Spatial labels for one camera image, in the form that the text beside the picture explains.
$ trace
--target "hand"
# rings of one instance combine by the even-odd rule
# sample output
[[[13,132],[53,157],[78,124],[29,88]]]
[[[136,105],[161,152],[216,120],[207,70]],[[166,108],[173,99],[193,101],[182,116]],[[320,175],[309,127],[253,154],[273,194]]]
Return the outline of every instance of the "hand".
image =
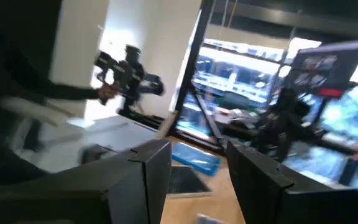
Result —
[[[102,88],[98,90],[98,95],[101,99],[111,99],[116,97],[120,90],[121,89],[117,85],[109,85],[104,83]]]

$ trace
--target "person's arm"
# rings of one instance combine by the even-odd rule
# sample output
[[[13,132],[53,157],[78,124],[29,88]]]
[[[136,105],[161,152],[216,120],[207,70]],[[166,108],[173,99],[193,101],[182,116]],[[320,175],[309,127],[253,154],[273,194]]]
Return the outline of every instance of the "person's arm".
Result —
[[[20,86],[46,98],[62,100],[98,99],[98,90],[55,84],[43,77],[13,45],[6,52],[5,69]]]

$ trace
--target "desk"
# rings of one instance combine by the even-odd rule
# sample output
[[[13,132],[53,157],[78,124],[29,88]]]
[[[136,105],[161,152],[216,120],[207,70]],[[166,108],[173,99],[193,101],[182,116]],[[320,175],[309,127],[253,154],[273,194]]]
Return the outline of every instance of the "desk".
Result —
[[[239,202],[231,184],[226,159],[222,157],[222,165],[216,176],[200,174],[200,177],[211,188],[212,196],[170,198],[165,200],[161,224],[195,223],[198,214],[207,215],[226,224],[243,224]]]

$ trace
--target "black monitor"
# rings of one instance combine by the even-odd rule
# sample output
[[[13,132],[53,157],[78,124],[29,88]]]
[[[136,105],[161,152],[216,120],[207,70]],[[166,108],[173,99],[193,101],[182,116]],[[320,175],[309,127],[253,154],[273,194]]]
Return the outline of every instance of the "black monitor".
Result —
[[[299,50],[284,87],[325,98],[340,98],[358,66],[358,40]]]

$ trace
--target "wooden desk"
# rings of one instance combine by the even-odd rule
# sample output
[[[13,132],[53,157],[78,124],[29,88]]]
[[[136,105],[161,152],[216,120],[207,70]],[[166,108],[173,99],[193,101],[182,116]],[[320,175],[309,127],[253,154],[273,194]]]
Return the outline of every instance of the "wooden desk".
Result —
[[[212,196],[170,198],[165,200],[161,224],[196,223],[198,214],[207,215],[225,224],[243,224],[241,209],[231,184],[229,168],[225,158],[216,176],[209,177],[199,173],[200,177],[212,189]]]

